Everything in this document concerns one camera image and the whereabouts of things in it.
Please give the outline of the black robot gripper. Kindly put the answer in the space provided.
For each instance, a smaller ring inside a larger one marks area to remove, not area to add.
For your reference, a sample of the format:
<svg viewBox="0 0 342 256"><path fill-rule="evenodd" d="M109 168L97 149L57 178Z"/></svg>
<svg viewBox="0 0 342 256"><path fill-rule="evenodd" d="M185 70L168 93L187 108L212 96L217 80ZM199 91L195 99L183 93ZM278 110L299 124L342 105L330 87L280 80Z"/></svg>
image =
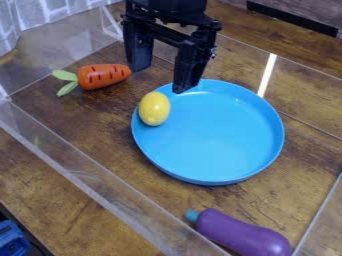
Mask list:
<svg viewBox="0 0 342 256"><path fill-rule="evenodd" d="M125 0L123 35L127 64L133 72L151 66L153 40L177 47L172 92L195 87L215 57L216 32L221 24L205 15L207 0ZM165 27L195 26L191 36Z"/></svg>

